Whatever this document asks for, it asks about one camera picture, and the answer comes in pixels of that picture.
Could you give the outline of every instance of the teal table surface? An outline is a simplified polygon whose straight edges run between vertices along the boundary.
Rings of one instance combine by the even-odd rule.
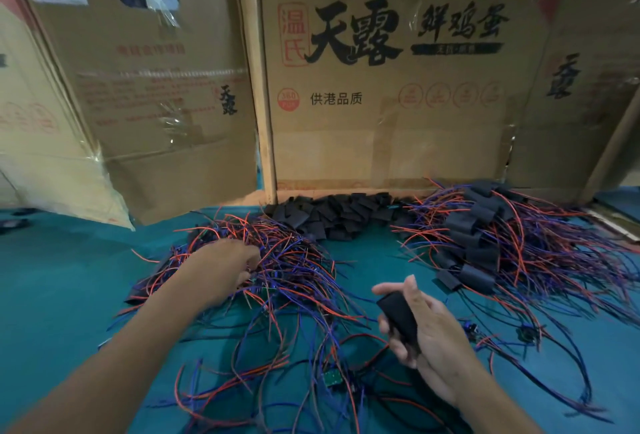
[[[200,215],[190,213],[133,232],[50,213],[37,213],[29,219],[33,222],[31,227],[0,236],[3,257],[0,268],[0,426],[6,426],[64,380],[96,352],[98,344],[111,336],[106,328],[113,321],[113,315],[123,307],[122,301],[131,285],[152,270],[152,264],[138,259],[131,248],[144,256],[160,258],[171,244],[184,243],[186,233],[173,230],[202,223]],[[355,294],[373,299],[372,285],[388,280],[400,281],[414,273],[423,291],[440,300],[447,299],[432,283],[433,271],[409,263],[400,252],[396,236],[386,228],[371,226],[353,242],[327,243],[326,247],[333,259],[354,261],[351,266],[341,267],[347,277],[340,282]],[[479,296],[477,300],[492,307]],[[449,296],[447,306],[457,317],[470,316],[470,311],[455,294]],[[374,304],[366,304],[365,310],[371,317],[378,314]],[[248,309],[239,309],[227,320],[241,321],[247,314]],[[546,432],[638,432],[640,369],[636,359],[640,351],[640,330],[608,316],[600,316],[595,321],[566,316],[557,318],[571,329],[573,340],[584,356],[593,385],[594,404],[606,408],[614,424],[581,415],[567,416],[570,409],[500,358],[494,361],[498,382]],[[488,317],[483,321],[493,333],[515,340],[513,328]],[[153,382],[145,403],[172,398],[176,374],[183,364],[187,365],[187,371],[193,371],[196,360],[202,358],[211,368],[224,368],[234,345],[235,341],[226,339],[178,344]],[[371,348],[375,347],[364,341],[352,349],[373,351]],[[268,353],[274,354],[274,351],[265,350],[264,342],[262,345],[258,341],[248,343],[247,362],[258,362],[262,357],[268,358]],[[530,349],[524,365],[540,380],[565,395],[571,398],[580,395],[582,379],[576,365],[552,343],[544,342],[540,352]],[[300,403],[308,388],[304,368],[306,365],[292,369],[277,385],[270,384],[265,391],[266,402]],[[213,386],[218,380],[210,376],[203,377],[200,382]],[[247,405],[247,398],[242,393],[238,393],[238,398],[228,396],[217,408],[223,408],[225,413],[242,409]],[[406,431],[394,424],[388,415],[381,414],[373,403],[365,408],[370,412],[363,416],[363,434]],[[295,408],[269,408],[268,425],[274,428],[290,426],[295,411]],[[415,422],[428,421],[420,413],[402,412],[410,412],[407,416]],[[129,432],[179,433],[187,422],[188,415],[175,406],[141,408]],[[313,418],[304,413],[300,429],[317,432],[314,426]],[[258,432],[256,428],[240,431]],[[342,432],[347,432],[346,423]]]

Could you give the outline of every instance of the person's left hand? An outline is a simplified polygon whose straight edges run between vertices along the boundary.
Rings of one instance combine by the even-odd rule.
[[[258,267],[260,250],[233,239],[219,239],[200,247],[160,288],[176,291],[198,312],[224,302]]]

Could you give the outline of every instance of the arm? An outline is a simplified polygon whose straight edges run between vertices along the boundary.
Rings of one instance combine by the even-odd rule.
[[[458,320],[443,303],[422,293],[409,276],[404,283],[386,282],[373,287],[374,294],[402,291],[418,324],[420,354],[410,351],[390,332],[387,319],[378,318],[380,332],[389,334],[389,347],[400,362],[420,372],[441,398],[457,406],[479,434],[541,434],[533,422],[476,357]]]
[[[260,260],[220,239],[193,253],[107,345],[12,425],[17,433],[123,433],[169,350],[197,314],[222,303]]]

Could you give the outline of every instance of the forearm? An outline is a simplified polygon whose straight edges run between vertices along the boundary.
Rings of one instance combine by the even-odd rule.
[[[505,393],[480,362],[470,365],[454,387],[458,407],[478,434],[541,434],[542,430]]]
[[[16,422],[9,434],[124,432],[196,308],[160,289],[98,353]]]

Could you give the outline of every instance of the hand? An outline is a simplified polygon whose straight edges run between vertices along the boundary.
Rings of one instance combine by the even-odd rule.
[[[219,239],[192,253],[158,292],[177,291],[200,312],[224,302],[258,267],[260,250]]]
[[[389,348],[403,365],[417,369],[427,385],[443,400],[457,404],[456,385],[460,377],[477,367],[483,368],[469,345],[467,335],[446,306],[418,289],[413,275],[402,282],[383,282],[372,288],[374,294],[402,291],[418,324],[420,354],[400,341],[391,331],[385,315],[378,318],[380,333],[389,335]]]

